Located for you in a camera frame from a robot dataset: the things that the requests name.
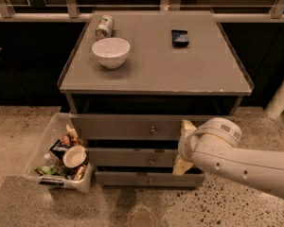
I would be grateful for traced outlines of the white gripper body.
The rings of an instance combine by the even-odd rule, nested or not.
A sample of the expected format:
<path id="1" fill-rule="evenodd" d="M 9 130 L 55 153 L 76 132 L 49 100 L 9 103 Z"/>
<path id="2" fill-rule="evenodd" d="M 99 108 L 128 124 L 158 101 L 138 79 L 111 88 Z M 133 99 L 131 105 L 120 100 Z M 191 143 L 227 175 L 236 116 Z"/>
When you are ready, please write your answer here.
<path id="1" fill-rule="evenodd" d="M 194 154 L 201 148 L 203 133 L 199 130 L 184 131 L 178 142 L 178 154 L 181 159 L 192 162 Z"/>

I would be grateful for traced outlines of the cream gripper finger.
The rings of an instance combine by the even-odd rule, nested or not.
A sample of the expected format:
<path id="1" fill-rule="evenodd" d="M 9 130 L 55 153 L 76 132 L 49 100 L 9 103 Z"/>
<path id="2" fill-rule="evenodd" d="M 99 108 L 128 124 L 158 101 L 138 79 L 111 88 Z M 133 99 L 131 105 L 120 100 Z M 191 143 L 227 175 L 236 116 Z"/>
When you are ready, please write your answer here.
<path id="1" fill-rule="evenodd" d="M 193 167 L 193 163 L 182 159 L 179 155 L 175 158 L 172 174 L 175 176 L 183 176 Z"/>
<path id="2" fill-rule="evenodd" d="M 197 127 L 189 120 L 183 119 L 181 121 L 181 134 L 193 133 L 197 130 Z"/>

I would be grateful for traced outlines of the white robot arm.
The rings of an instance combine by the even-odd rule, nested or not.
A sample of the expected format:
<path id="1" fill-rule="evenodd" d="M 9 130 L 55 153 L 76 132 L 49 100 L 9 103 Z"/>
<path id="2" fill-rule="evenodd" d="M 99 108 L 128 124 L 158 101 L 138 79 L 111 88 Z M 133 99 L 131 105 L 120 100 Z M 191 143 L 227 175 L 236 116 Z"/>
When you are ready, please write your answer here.
<path id="1" fill-rule="evenodd" d="M 247 106 L 199 125 L 182 117 L 172 173 L 182 176 L 196 167 L 284 200 L 283 118 L 284 79 L 259 115 Z"/>

